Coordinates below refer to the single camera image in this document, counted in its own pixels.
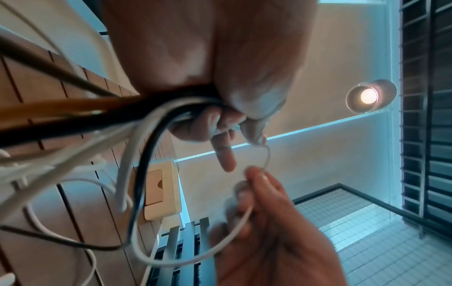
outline human hand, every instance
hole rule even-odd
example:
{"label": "human hand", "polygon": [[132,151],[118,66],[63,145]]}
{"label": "human hand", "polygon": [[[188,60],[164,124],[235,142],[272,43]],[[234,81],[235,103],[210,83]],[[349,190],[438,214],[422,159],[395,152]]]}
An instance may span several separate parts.
{"label": "human hand", "polygon": [[249,167],[245,178],[227,203],[227,223],[210,231],[213,246],[253,207],[237,238],[215,256],[217,284],[346,286],[333,245],[297,211],[281,183],[258,167]]}
{"label": "human hand", "polygon": [[102,18],[122,68],[140,94],[215,84],[228,108],[208,107],[172,133],[210,140],[227,172],[240,124],[262,130],[284,104],[303,63],[317,0],[102,0]]}

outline wood panel wall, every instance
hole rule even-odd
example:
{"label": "wood panel wall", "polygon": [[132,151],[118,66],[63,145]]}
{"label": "wood panel wall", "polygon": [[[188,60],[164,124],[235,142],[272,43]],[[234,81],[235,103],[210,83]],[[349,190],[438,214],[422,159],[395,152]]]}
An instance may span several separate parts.
{"label": "wood panel wall", "polygon": [[[63,59],[48,50],[13,34],[8,37],[17,41],[31,52],[39,55],[61,68],[69,70]],[[80,66],[90,82],[119,96],[134,96],[135,93]],[[14,106],[46,99],[84,98],[82,90],[51,78],[38,71],[23,66],[8,58],[0,57],[0,106]],[[14,124],[33,124],[28,120],[14,123],[0,123],[0,128]],[[66,138],[49,139],[8,148],[11,154],[39,152],[67,146],[92,137],[80,134]],[[105,172],[115,178],[121,162],[126,142],[101,156],[108,161]],[[174,147],[169,134],[165,134],[153,155],[152,162],[175,158]],[[103,172],[85,173],[82,176],[110,183]],[[0,186],[0,201],[15,190],[10,185]],[[129,211],[118,214],[112,196],[100,187],[85,182],[70,182],[53,186],[32,202],[41,222],[50,230],[75,240],[98,245],[116,245],[125,240]],[[33,230],[24,212],[17,212],[7,221],[8,225]],[[151,253],[161,221],[147,222],[140,216],[138,237],[140,247]],[[115,252],[95,252],[97,269],[105,285],[139,285],[143,278],[145,265],[139,263],[129,248]],[[56,245],[0,232],[0,275],[14,272],[19,286],[72,286],[80,283],[90,271],[90,261],[83,250]],[[99,277],[92,279],[90,285],[100,285]]]}

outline hand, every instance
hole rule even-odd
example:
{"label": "hand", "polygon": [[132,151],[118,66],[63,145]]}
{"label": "hand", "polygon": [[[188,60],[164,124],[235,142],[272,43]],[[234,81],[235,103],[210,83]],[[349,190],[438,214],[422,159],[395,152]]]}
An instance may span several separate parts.
{"label": "hand", "polygon": [[101,2],[114,50],[140,94],[215,84],[229,107],[209,107],[171,131],[210,140],[230,172],[231,127],[240,124],[250,143],[265,141],[262,130],[303,62],[317,0]]}
{"label": "hand", "polygon": [[238,237],[215,257],[217,284],[346,286],[333,245],[295,209],[281,183],[258,167],[245,177],[227,204],[227,223],[210,231],[216,245],[253,207]]}

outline cable bundle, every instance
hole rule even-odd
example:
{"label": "cable bundle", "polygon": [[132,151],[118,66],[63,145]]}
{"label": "cable bundle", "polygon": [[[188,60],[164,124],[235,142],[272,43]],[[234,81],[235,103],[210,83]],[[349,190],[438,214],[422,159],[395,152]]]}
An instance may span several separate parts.
{"label": "cable bundle", "polygon": [[[178,267],[196,263],[202,259],[213,256],[229,244],[240,232],[248,220],[251,209],[248,209],[240,223],[221,243],[189,260],[157,261],[147,257],[138,246],[136,237],[137,220],[144,204],[144,189],[146,174],[151,156],[156,149],[160,136],[170,124],[177,120],[189,119],[197,116],[209,105],[224,106],[219,99],[214,86],[197,86],[171,92],[162,92],[150,96],[138,96],[131,98],[118,98],[116,95],[101,89],[92,83],[74,76],[76,69],[71,64],[58,46],[51,41],[42,31],[30,23],[23,15],[12,9],[3,0],[0,4],[24,20],[39,35],[41,35],[73,68],[69,73],[57,66],[42,60],[18,46],[13,41],[0,37],[0,55],[9,57],[42,73],[53,76],[66,83],[81,88],[87,93],[88,99],[49,101],[33,105],[21,105],[10,110],[0,109],[0,122],[17,119],[30,119],[35,117],[65,116],[63,119],[45,123],[36,123],[30,126],[18,126],[0,131],[0,148],[10,147],[37,140],[57,138],[69,135],[78,135],[96,131],[96,136],[80,146],[69,146],[56,152],[46,152],[43,155],[25,155],[17,158],[9,158],[9,154],[1,152],[4,159],[0,160],[0,185],[19,181],[21,190],[16,192],[0,204],[0,230],[12,232],[18,235],[34,237],[54,243],[83,248],[92,260],[92,271],[83,282],[85,286],[96,271],[96,259],[91,250],[115,251],[128,245],[132,245],[137,258],[145,264],[155,267]],[[132,160],[138,153],[138,148],[143,140],[146,140],[145,148],[139,160],[136,179],[133,186],[133,197],[128,198]],[[128,141],[117,181],[114,186],[103,184],[97,180],[83,178],[66,178],[67,174],[75,172],[87,172],[101,170],[105,167],[105,161],[98,157],[106,149],[111,149],[116,144]],[[94,161],[94,165],[84,165]],[[26,180],[30,175],[39,176],[31,182]],[[123,212],[126,207],[131,208],[131,215],[127,228],[126,240],[121,245],[103,246],[90,245],[62,237],[45,228],[33,213],[30,202],[47,187],[57,183],[83,180],[101,186],[114,194],[117,211]],[[25,208],[32,222],[41,232],[30,232],[3,222],[14,212]]]}

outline beige ceiling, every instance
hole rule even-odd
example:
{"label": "beige ceiling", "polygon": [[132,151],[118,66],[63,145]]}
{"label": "beige ceiling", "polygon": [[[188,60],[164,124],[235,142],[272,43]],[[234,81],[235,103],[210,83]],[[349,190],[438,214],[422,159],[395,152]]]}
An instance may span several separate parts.
{"label": "beige ceiling", "polygon": [[[320,4],[306,64],[286,105],[266,127],[267,136],[354,115],[345,105],[350,88],[388,78],[385,9],[384,5]],[[212,150],[209,143],[173,141],[178,158]],[[239,136],[234,143],[243,142]]]}

